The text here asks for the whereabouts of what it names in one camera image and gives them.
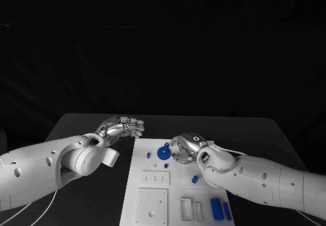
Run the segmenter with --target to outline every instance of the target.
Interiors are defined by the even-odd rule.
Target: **small blue part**
[[[218,221],[224,220],[222,206],[221,206],[220,199],[211,199],[211,205],[212,205],[214,219]]]
[[[169,149],[169,143],[165,143],[165,147],[158,150],[158,156],[162,160],[168,160],[172,156],[172,151]]]
[[[233,218],[231,218],[231,213],[230,213],[230,206],[228,206],[228,203],[224,202],[224,203],[222,203],[222,206],[224,206],[224,211],[225,211],[227,219],[228,219],[228,220],[233,220]]]
[[[194,178],[192,178],[192,183],[195,184],[196,181],[198,181],[198,176],[194,176]]]

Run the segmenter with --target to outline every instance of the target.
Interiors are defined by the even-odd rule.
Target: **dark gray table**
[[[70,113],[62,116],[46,141],[94,132],[100,123],[114,114]],[[146,122],[143,138],[172,139],[186,132],[199,133],[208,140],[248,155],[267,158],[280,164],[305,170],[306,166],[271,119],[234,117],[189,117],[155,115],[120,115]],[[35,226],[117,226],[124,203],[134,138],[124,137],[111,146],[120,151],[114,168],[104,164],[97,171],[67,184],[58,190],[51,208]],[[42,215],[54,194],[32,203],[6,225],[26,225]],[[256,204],[228,193],[237,226],[312,225],[290,209]],[[0,223],[22,209],[0,212]]]

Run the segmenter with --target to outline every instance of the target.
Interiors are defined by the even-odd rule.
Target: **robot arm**
[[[326,176],[292,169],[282,164],[230,150],[195,133],[172,139],[182,164],[198,161],[204,179],[212,187],[225,188],[247,200],[269,206],[299,210],[326,220]]]
[[[94,133],[19,148],[0,156],[0,211],[20,207],[94,173],[114,166],[119,152],[108,146],[120,137],[139,138],[145,122],[113,117]]]

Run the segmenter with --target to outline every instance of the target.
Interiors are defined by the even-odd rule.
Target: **black background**
[[[2,1],[9,149],[65,113],[271,118],[325,174],[326,4],[318,0]]]

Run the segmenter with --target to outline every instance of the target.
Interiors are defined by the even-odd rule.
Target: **blue block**
[[[194,178],[192,178],[192,183],[195,184],[196,181],[198,181],[198,176],[194,176]]]
[[[220,199],[211,199],[211,205],[212,205],[214,219],[218,221],[224,220],[222,206],[221,206]]]
[[[231,218],[231,213],[230,213],[230,206],[228,206],[228,203],[224,202],[224,203],[222,203],[222,206],[224,206],[224,211],[225,211],[227,219],[228,219],[228,220],[233,220],[233,218]]]

